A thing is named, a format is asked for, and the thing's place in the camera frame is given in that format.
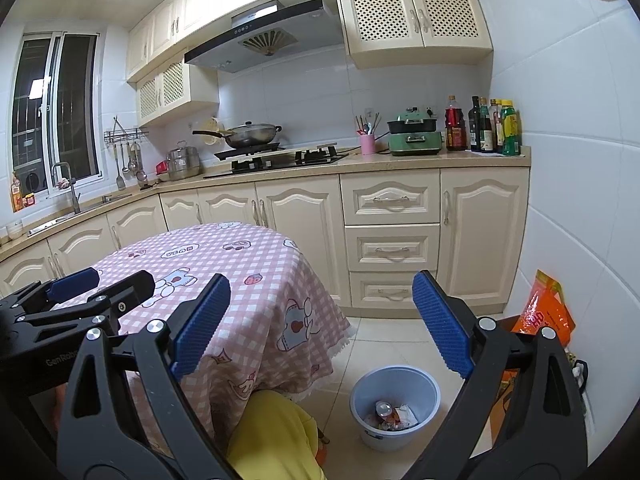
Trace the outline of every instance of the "countertop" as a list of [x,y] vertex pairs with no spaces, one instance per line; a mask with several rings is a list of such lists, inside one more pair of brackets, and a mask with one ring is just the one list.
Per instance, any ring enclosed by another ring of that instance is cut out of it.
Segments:
[[[226,173],[230,169],[229,162],[221,162],[211,168],[206,168],[203,174],[179,180],[178,182],[161,182],[151,189],[140,190],[138,186],[127,187],[122,193],[131,194],[126,198],[116,200],[103,206],[91,209],[60,222],[44,231],[28,237],[26,234],[12,240],[0,247],[0,262],[13,256],[46,238],[77,225],[85,220],[105,214],[113,209],[133,203],[142,198],[171,191],[185,191],[203,187],[225,186],[227,184],[242,184],[246,182],[263,182],[265,180],[279,180],[283,178],[299,178],[303,176],[322,176],[329,174],[364,173],[367,171],[397,171],[397,170],[432,170],[440,168],[514,168],[531,166],[531,151],[527,146],[522,147],[522,156],[481,155],[474,152],[443,152],[438,155],[426,156],[393,156],[393,155],[348,155],[333,164],[319,166],[305,166],[302,168],[286,168],[283,170],[262,171],[259,173],[244,173],[219,176],[217,178],[203,179],[203,176],[213,176]],[[95,204],[93,202],[82,203],[81,209]],[[41,225],[44,222],[62,216],[65,212],[43,218],[36,224],[25,226],[28,229]]]

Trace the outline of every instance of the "tile floor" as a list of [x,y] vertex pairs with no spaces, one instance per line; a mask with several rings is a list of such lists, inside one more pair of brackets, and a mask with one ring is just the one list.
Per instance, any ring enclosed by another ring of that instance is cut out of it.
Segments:
[[[349,320],[358,331],[351,344],[334,358],[332,380],[303,399],[300,405],[331,440],[324,464],[328,480],[399,480],[444,419],[462,386],[462,379],[445,366],[422,320]],[[349,410],[349,396],[364,374],[392,364],[409,364],[430,373],[440,386],[442,403],[436,418],[408,447],[394,453],[379,453],[360,440],[358,426]],[[487,424],[475,453],[490,447]]]

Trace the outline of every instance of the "trash can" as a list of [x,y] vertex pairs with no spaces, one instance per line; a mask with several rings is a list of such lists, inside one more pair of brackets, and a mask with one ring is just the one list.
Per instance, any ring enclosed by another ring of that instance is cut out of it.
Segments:
[[[386,400],[392,406],[406,404],[418,424],[401,431],[382,431],[365,422],[376,413],[376,402]],[[427,372],[412,366],[385,366],[362,377],[351,392],[351,415],[360,425],[360,437],[371,449],[391,452],[403,448],[423,430],[440,407],[440,388]]]

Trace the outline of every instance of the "window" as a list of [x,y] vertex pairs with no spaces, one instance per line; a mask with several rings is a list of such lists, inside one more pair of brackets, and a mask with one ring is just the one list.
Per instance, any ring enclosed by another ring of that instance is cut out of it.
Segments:
[[25,36],[15,79],[12,159],[24,193],[54,189],[56,162],[76,180],[100,175],[94,136],[97,34]]

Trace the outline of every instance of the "orange bag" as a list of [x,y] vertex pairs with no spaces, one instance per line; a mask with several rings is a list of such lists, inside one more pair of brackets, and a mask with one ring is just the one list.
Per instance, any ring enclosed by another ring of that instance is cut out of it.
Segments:
[[511,331],[533,335],[542,326],[553,328],[565,347],[569,344],[575,323],[564,304],[560,283],[538,270],[529,302]]

